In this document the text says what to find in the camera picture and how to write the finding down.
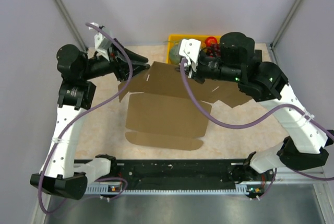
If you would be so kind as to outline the brown cardboard box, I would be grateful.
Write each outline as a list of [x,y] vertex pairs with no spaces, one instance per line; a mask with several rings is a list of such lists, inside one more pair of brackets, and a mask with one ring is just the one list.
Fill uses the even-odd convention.
[[204,145],[209,120],[190,99],[176,66],[153,62],[119,85],[119,100],[129,98],[126,140],[137,146],[195,151]]

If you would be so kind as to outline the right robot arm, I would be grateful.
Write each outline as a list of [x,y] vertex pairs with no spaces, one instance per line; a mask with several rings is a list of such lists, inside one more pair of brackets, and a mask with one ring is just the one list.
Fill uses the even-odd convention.
[[272,169],[286,167],[297,173],[322,167],[333,144],[333,132],[325,129],[301,104],[278,65],[262,60],[255,42],[240,32],[223,35],[218,47],[220,53],[208,55],[196,39],[183,39],[178,47],[182,79],[231,81],[240,92],[251,97],[267,113],[250,123],[232,125],[212,117],[206,110],[202,114],[210,121],[228,129],[246,129],[274,116],[288,136],[279,144],[264,151],[251,153],[231,171],[234,181],[255,180]]

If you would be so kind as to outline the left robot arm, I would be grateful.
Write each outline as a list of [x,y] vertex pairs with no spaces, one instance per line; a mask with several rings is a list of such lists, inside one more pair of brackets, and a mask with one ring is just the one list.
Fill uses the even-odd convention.
[[118,81],[127,81],[150,65],[148,59],[111,43],[92,58],[73,44],[62,46],[56,53],[57,70],[62,77],[58,92],[57,120],[48,156],[39,173],[31,175],[30,184],[43,193],[79,200],[87,186],[104,177],[118,176],[116,159],[97,155],[91,161],[75,163],[79,135],[86,115],[92,111],[96,86],[93,78],[114,74]]

